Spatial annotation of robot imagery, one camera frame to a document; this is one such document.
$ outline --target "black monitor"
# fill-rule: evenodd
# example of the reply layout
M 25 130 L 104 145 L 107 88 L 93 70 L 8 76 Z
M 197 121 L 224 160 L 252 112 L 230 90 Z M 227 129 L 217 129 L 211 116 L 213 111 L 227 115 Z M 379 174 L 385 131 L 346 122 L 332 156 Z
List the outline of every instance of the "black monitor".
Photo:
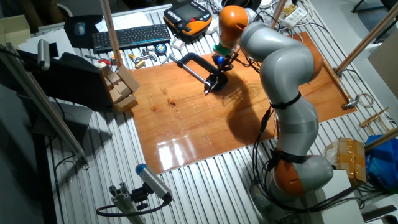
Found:
M 37 55 L 18 50 L 24 60 L 37 63 Z M 22 87 L 0 62 L 0 83 L 15 91 Z M 112 102 L 101 79 L 101 71 L 85 59 L 64 53 L 60 60 L 50 59 L 47 71 L 32 71 L 47 96 L 78 103 L 93 111 L 109 112 Z

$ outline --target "aluminum profile table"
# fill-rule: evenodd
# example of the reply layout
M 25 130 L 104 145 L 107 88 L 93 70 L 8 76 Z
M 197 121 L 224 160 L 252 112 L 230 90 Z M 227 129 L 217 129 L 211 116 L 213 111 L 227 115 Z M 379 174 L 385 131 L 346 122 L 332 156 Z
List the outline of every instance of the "aluminum profile table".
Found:
M 170 5 L 122 12 L 113 16 L 142 11 L 151 23 L 163 24 L 163 11 L 168 7 Z M 327 28 L 317 12 L 315 12 L 313 22 Z M 36 35 L 62 27 L 63 24 L 41 27 Z M 333 67 L 344 60 L 345 54 L 327 31 L 311 24 L 295 28 L 295 30 L 296 32 L 308 32 L 323 57 L 328 59 Z M 177 58 L 181 58 L 188 52 L 195 52 L 198 55 L 210 54 L 212 46 L 217 43 L 218 34 L 214 33 L 199 36 L 196 41 L 187 44 L 181 52 L 171 48 L 169 44 L 166 45 L 169 52 L 172 50 Z M 141 50 L 142 48 L 123 50 L 124 63 L 128 68 L 134 66 L 128 55 L 141 56 Z M 94 55 L 92 49 L 75 49 L 75 52 L 81 57 Z M 97 56 L 110 58 L 111 52 Z M 156 63 L 146 60 L 146 65 L 158 65 L 164 58 L 164 56 L 159 57 Z M 375 98 L 369 86 L 359 75 L 353 72 L 344 72 L 342 81 L 351 96 L 365 92 Z M 375 100 L 375 104 L 371 108 L 358 105 L 358 111 L 355 113 L 322 122 L 318 137 L 308 153 L 324 156 L 325 147 L 340 136 L 365 142 L 371 133 L 367 129 L 360 129 L 358 124 L 382 110 L 380 102 Z M 392 128 L 384 116 L 381 118 Z M 376 134 L 386 132 L 377 123 L 372 123 L 371 127 Z M 108 190 L 110 185 L 125 182 L 129 189 L 142 186 L 142 180 L 136 175 L 135 167 L 145 161 L 131 113 L 94 112 L 82 146 L 87 153 L 87 162 L 90 168 L 83 169 L 76 159 L 69 159 L 58 167 L 60 200 L 57 198 L 52 168 L 54 164 L 70 156 L 72 151 L 59 139 L 54 140 L 47 149 L 58 223 L 63 223 L 60 205 L 65 223 L 129 223 L 127 218 L 97 216 L 95 210 L 112 204 L 111 194 Z M 268 160 L 269 149 L 274 147 L 273 139 L 261 144 L 259 166 Z M 170 187 L 175 201 L 171 203 L 171 206 L 158 212 L 144 215 L 146 222 L 153 224 L 263 223 L 264 220 L 251 202 L 248 193 L 253 178 L 251 154 L 252 146 L 247 146 L 161 174 L 160 178 Z M 148 203 L 149 208 L 155 208 L 160 205 L 161 201 L 155 195 L 151 195 Z M 113 208 L 108 212 L 118 211 Z

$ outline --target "orange handheld controller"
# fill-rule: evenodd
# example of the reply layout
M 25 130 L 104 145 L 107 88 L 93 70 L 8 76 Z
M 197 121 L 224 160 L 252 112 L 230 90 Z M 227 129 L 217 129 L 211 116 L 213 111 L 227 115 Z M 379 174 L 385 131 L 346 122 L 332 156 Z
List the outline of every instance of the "orange handheld controller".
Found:
M 173 5 L 166 9 L 163 15 L 164 21 L 177 32 L 187 36 L 197 36 L 210 25 L 211 13 L 200 4 L 186 1 Z

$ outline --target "blue light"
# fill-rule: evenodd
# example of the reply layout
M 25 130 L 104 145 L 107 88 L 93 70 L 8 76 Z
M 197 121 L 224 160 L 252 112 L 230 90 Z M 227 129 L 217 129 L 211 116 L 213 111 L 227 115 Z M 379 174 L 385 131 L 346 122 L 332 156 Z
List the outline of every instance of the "blue light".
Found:
M 219 56 L 216 60 L 217 65 L 222 65 L 224 63 L 224 58 L 222 56 Z

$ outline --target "wooden board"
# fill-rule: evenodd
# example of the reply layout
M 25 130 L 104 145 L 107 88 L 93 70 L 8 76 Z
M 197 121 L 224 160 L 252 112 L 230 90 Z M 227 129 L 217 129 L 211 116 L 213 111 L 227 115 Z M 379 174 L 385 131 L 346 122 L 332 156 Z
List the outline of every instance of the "wooden board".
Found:
M 301 36 L 313 45 L 307 33 Z M 203 58 L 211 62 L 211 55 Z M 239 58 L 245 61 L 243 54 Z M 188 66 L 203 78 L 209 75 L 195 62 Z M 145 162 L 157 174 L 252 144 L 269 107 L 259 74 L 238 62 L 227 73 L 227 86 L 207 96 L 203 84 L 176 63 L 131 73 L 141 84 L 132 108 L 134 123 Z M 356 111 L 341 109 L 344 97 L 325 68 L 299 89 L 314 104 L 320 122 Z M 275 135 L 270 119 L 262 138 Z

